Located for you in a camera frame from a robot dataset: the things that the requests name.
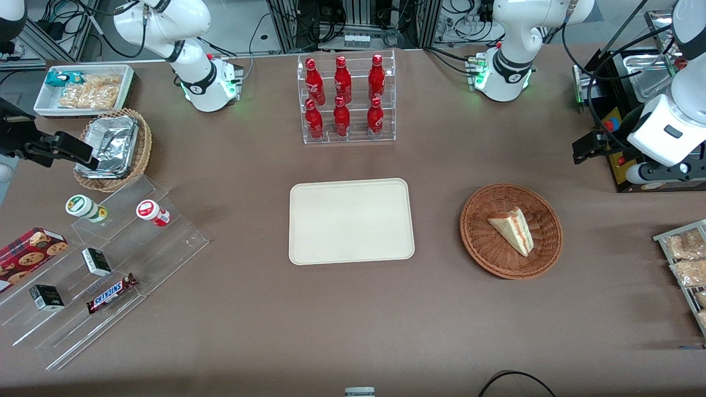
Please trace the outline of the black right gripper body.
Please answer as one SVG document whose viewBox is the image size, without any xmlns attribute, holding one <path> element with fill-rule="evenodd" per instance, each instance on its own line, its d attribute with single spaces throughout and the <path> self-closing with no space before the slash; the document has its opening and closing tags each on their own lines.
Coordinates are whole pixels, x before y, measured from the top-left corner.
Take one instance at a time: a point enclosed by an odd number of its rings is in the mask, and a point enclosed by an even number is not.
<svg viewBox="0 0 706 397">
<path fill-rule="evenodd" d="M 7 158 L 36 161 L 25 150 L 27 143 L 38 140 L 35 116 L 1 98 L 1 154 Z"/>
</svg>

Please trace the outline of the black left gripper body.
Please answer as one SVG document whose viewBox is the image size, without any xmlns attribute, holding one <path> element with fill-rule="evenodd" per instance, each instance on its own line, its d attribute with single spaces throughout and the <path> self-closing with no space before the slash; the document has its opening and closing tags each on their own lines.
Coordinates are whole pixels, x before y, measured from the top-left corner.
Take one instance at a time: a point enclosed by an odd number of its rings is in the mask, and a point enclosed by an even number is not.
<svg viewBox="0 0 706 397">
<path fill-rule="evenodd" d="M 634 110 L 630 111 L 628 115 L 626 115 L 622 122 L 621 126 L 619 128 L 619 133 L 632 133 L 635 131 L 637 128 L 638 122 L 640 121 L 640 118 L 642 116 L 642 112 L 645 108 L 645 104 L 642 103 L 637 108 Z"/>
</svg>

